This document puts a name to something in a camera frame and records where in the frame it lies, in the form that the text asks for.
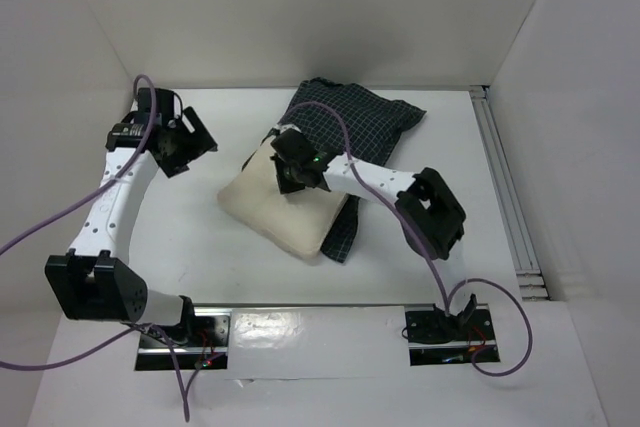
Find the cream pillow with bear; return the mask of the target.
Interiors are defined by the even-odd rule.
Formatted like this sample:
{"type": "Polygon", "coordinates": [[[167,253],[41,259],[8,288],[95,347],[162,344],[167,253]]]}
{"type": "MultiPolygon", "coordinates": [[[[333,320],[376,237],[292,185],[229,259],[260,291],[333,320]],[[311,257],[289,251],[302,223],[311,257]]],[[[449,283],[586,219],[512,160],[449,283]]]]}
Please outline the cream pillow with bear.
{"type": "Polygon", "coordinates": [[[285,252],[316,258],[347,196],[322,189],[281,194],[269,136],[244,169],[217,194],[221,209],[285,252]]]}

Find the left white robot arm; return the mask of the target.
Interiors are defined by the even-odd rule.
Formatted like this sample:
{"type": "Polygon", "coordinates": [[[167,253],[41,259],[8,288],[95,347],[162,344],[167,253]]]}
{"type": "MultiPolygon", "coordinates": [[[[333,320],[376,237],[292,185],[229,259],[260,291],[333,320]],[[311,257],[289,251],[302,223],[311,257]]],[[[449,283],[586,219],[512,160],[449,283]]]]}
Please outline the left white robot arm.
{"type": "Polygon", "coordinates": [[[65,254],[48,258],[44,272],[68,319],[154,324],[184,346],[197,334],[191,299],[150,289],[129,264],[130,243],[156,173],[182,174],[217,144],[176,92],[142,88],[135,101],[107,135],[100,193],[83,227],[65,254]]]}

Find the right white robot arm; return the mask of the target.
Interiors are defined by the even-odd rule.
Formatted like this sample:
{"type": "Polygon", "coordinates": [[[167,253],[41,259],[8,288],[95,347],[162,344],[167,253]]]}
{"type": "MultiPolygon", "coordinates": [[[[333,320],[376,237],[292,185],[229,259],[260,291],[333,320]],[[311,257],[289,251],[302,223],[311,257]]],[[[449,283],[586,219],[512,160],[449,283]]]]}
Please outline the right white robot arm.
{"type": "Polygon", "coordinates": [[[270,142],[276,179],[282,195],[307,189],[338,192],[380,204],[398,220],[408,246],[422,257],[444,302],[432,317],[408,326],[405,338],[442,345],[460,338],[471,326],[477,306],[450,305],[435,262],[447,260],[464,235],[466,213],[440,173],[390,170],[353,157],[347,151],[318,150],[297,129],[282,129],[270,142]]]}

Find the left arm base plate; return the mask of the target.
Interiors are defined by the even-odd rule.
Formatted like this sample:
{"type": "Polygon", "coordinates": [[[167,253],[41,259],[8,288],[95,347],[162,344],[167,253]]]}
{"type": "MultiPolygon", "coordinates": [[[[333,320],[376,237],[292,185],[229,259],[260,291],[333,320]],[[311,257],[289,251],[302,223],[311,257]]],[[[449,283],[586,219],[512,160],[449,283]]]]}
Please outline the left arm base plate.
{"type": "MultiPolygon", "coordinates": [[[[162,326],[182,370],[222,371],[228,367],[232,309],[195,305],[186,322],[162,326]]],[[[174,369],[172,354],[164,337],[156,330],[140,335],[136,371],[174,369]]]]}

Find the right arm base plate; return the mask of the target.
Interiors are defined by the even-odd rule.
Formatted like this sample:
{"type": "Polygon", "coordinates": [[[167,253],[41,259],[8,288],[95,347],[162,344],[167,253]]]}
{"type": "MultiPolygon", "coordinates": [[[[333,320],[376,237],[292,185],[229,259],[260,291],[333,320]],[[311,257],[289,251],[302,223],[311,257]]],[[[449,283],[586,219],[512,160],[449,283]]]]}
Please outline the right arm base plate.
{"type": "Polygon", "coordinates": [[[406,306],[401,336],[408,344],[412,367],[470,364],[474,354],[478,364],[500,360],[486,305],[477,307],[462,327],[446,325],[444,315],[433,305],[406,306]]]}

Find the aluminium rail frame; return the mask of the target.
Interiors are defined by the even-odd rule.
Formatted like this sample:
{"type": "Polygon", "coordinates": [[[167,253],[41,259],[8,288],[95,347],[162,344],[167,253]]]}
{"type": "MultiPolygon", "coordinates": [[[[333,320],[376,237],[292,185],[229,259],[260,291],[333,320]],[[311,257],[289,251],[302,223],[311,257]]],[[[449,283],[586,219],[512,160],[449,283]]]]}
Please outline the aluminium rail frame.
{"type": "Polygon", "coordinates": [[[488,99],[486,86],[470,90],[473,110],[487,156],[503,224],[524,301],[549,301],[543,273],[517,196],[515,184],[488,99]]]}

